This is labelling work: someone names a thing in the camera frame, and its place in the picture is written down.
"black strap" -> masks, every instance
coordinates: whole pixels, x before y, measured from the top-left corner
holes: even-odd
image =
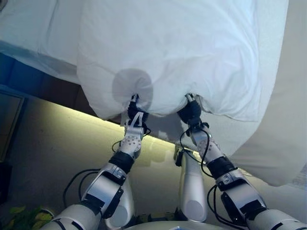
[[[76,223],[75,221],[73,221],[71,223],[73,226],[75,226],[78,230],[84,230],[78,223]]]
[[[53,222],[57,223],[61,227],[62,230],[66,230],[64,225],[60,222],[60,219],[55,219]]]

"green plant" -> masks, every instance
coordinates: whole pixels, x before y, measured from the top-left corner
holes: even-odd
[[[26,210],[23,207],[10,209],[13,214],[11,221],[3,227],[3,230],[39,230],[52,220],[52,215],[38,207],[33,210]]]

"wire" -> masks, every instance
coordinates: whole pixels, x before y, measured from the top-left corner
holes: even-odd
[[[208,132],[206,132],[205,130],[201,129],[201,128],[198,128],[198,130],[200,131],[203,131],[206,135],[207,135],[207,145],[206,145],[206,149],[205,149],[205,152],[203,153],[203,156],[201,158],[201,170],[203,171],[204,174],[206,174],[207,176],[213,178],[212,175],[208,174],[207,172],[205,172],[203,166],[204,166],[204,161],[205,161],[205,157],[207,155],[207,152],[208,152],[208,148],[209,148],[209,144],[210,144],[210,136],[208,134]]]
[[[179,139],[181,148],[185,151],[185,153],[186,153],[189,157],[191,157],[194,161],[196,161],[196,162],[198,162],[199,164],[201,164],[201,162],[200,162],[199,160],[197,160],[195,157],[193,157],[192,155],[190,155],[190,153],[184,148],[184,146],[183,146],[181,140],[182,140],[182,137],[183,137],[183,135],[184,135],[185,133],[186,133],[186,131],[183,132],[183,133],[181,134],[180,139]]]
[[[114,146],[115,146],[117,143],[120,143],[120,142],[121,142],[121,140],[115,142],[115,143],[112,145],[112,151],[113,151],[113,152],[116,152],[116,151],[114,150]]]
[[[210,201],[209,201],[209,200],[210,200],[210,194],[211,194],[212,190],[214,190],[214,192],[213,192],[213,208],[212,208],[212,206],[211,206],[211,204],[210,204]],[[209,206],[210,210],[214,213],[216,219],[217,219],[219,222],[221,222],[221,223],[223,223],[223,224],[225,224],[225,225],[227,225],[227,226],[229,226],[229,227],[232,227],[232,228],[235,228],[235,229],[239,229],[239,230],[245,230],[244,228],[241,228],[241,227],[237,226],[234,222],[229,221],[229,220],[227,220],[227,219],[221,217],[221,216],[217,213],[217,208],[216,208],[216,190],[217,190],[217,185],[214,185],[214,186],[209,190],[209,192],[208,192],[208,194],[207,194],[207,203],[208,203],[208,206]]]
[[[144,135],[143,137],[145,137],[145,136],[149,135],[149,134],[152,132],[152,130],[151,130],[151,129],[149,129],[149,128],[147,128],[147,130],[148,130],[148,132],[146,132],[146,133],[145,133],[145,135]],[[115,143],[112,145],[112,147],[111,147],[111,148],[112,148],[112,151],[113,151],[113,152],[116,152],[116,151],[115,151],[115,149],[114,149],[114,147],[115,147],[115,145],[116,145],[117,143],[120,143],[120,142],[121,142],[121,140],[119,140],[119,141],[115,142]]]
[[[191,157],[193,160],[197,161],[199,164],[201,164],[201,170],[204,174],[206,174],[207,176],[213,178],[213,176],[211,176],[210,174],[208,174],[205,170],[204,170],[204,159],[205,159],[205,154],[207,153],[208,151],[208,148],[209,148],[209,142],[207,141],[207,146],[206,146],[206,150],[205,150],[205,153],[204,153],[204,156],[202,157],[201,161],[197,160],[195,157],[191,156],[190,153],[188,151],[186,151],[186,149],[184,148],[183,144],[182,144],[182,138],[183,138],[183,135],[188,131],[189,129],[187,129],[186,131],[184,131],[181,135],[180,135],[180,138],[179,138],[179,142],[180,142],[180,145],[181,145],[181,148],[184,150],[184,152],[189,156]]]
[[[152,132],[152,130],[151,130],[150,128],[147,128],[147,130],[148,130],[149,132],[146,132],[145,135],[144,135],[144,137],[147,136],[147,135],[149,135],[149,134]]]
[[[80,172],[78,172],[77,174],[75,174],[71,180],[69,181],[69,183],[67,184],[66,188],[64,189],[63,195],[62,195],[62,199],[63,199],[63,204],[64,207],[67,208],[67,202],[66,202],[66,194],[67,194],[67,190],[69,189],[69,187],[71,186],[71,184],[74,182],[74,180],[81,175],[82,173],[85,172],[90,172],[90,171],[99,171],[100,169],[86,169],[86,170],[82,170]]]
[[[86,174],[80,181],[79,183],[79,188],[78,188],[78,195],[79,195],[79,199],[81,200],[82,198],[82,195],[81,195],[81,189],[82,189],[82,184],[84,182],[84,180],[89,176],[89,175],[92,175],[92,174],[97,174],[99,171],[94,171],[94,172],[89,172],[88,174]]]

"bed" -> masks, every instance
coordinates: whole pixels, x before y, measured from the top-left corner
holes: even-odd
[[[285,107],[297,98],[295,91],[281,90],[289,83],[286,77],[277,77],[274,91],[278,95],[272,97],[259,127],[275,84],[287,9],[287,0],[257,2],[259,77],[263,82],[259,120],[246,122],[202,114],[223,152],[228,156],[235,153],[232,159],[241,168],[274,186],[290,182],[306,162],[304,130],[299,122],[287,128],[293,131],[292,134],[298,128],[300,135],[292,135],[284,141],[279,123],[282,121],[276,120],[280,116],[281,98],[288,99],[283,101],[287,103],[283,105]],[[76,76],[76,65],[82,10],[82,0],[9,0],[0,12],[0,52],[56,78],[81,84]],[[303,122],[304,111],[300,114],[298,120]],[[153,136],[171,142],[178,142],[180,134],[187,128],[176,114],[150,116],[148,126],[152,127]],[[183,142],[193,148],[189,138],[184,138]]]

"silver robot arm segment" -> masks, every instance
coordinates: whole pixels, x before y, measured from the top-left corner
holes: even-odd
[[[247,226],[250,230],[307,229],[307,225],[295,218],[266,207],[257,190],[212,139],[209,125],[200,119],[201,108],[193,95],[188,94],[186,97],[188,104],[178,115],[188,124],[188,136],[197,146],[200,156],[204,157],[216,185],[223,192],[221,200],[232,222]]]
[[[147,131],[148,114],[137,108],[137,99],[134,95],[130,102],[130,119],[119,149],[87,188],[81,202],[62,211],[42,230],[95,230],[102,219],[113,215],[123,194],[122,185],[140,154],[141,140]]]

